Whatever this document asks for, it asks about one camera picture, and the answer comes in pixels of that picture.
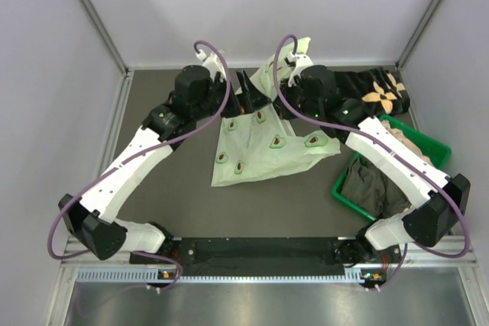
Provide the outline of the pale green plastic bag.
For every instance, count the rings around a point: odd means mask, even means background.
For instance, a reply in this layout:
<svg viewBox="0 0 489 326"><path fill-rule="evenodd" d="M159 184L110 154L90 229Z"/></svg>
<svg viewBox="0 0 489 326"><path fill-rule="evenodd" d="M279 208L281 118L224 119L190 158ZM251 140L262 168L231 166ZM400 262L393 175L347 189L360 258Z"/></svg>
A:
<svg viewBox="0 0 489 326"><path fill-rule="evenodd" d="M297 135L291 123L267 105L250 115L222 119L211 186L302 173L340 153L338 140L319 129Z"/></svg>

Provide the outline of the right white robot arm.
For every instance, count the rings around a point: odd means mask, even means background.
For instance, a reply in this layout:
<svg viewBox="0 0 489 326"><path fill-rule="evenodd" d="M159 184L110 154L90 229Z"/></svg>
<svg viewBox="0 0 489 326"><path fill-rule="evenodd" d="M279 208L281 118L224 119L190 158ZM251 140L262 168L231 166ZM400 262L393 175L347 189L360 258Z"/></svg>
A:
<svg viewBox="0 0 489 326"><path fill-rule="evenodd" d="M361 259L372 262L387 248L409 243L432 253L456 224L463 230L464 246L453 257L463 257L470 250L465 209L471 183L465 176L449 176L409 150L363 101L340 92L333 71L326 66L294 63L285 79L279 79L274 66L272 77L281 105L293 117L317 124L328 136L360 153L392 180L413 206L404 213L377 219L358 232L351 245Z"/></svg>

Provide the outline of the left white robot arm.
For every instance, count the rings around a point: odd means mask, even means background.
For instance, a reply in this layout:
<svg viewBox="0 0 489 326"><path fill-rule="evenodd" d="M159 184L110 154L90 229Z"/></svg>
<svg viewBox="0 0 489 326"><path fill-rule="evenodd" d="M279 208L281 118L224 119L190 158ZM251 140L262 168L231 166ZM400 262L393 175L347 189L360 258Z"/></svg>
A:
<svg viewBox="0 0 489 326"><path fill-rule="evenodd" d="M87 251L99 260L120 250L148 253L160 263L171 258L173 235L166 228L154 222L122 221L118 213L148 173L197 132L198 121L249 115L270 103L246 72L237 77L239 93L219 71L197 65L184 67L168 99L149 112L129 145L96 183L77 199L69 194L62 197L58 206L66 229Z"/></svg>

